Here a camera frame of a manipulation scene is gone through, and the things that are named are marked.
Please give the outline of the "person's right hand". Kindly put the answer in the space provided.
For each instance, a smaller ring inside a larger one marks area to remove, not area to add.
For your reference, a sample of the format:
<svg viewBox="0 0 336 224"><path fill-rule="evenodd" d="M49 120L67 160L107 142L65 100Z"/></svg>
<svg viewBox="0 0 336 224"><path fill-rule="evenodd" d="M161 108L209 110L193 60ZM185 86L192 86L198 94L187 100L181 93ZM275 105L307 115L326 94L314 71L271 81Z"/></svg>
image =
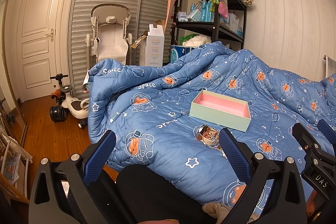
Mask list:
<svg viewBox="0 0 336 224"><path fill-rule="evenodd" d="M315 212L315 199L318 196L318 192L316 190L313 190L309 196L309 198L306 201L306 213L308 217L311 217Z"/></svg>

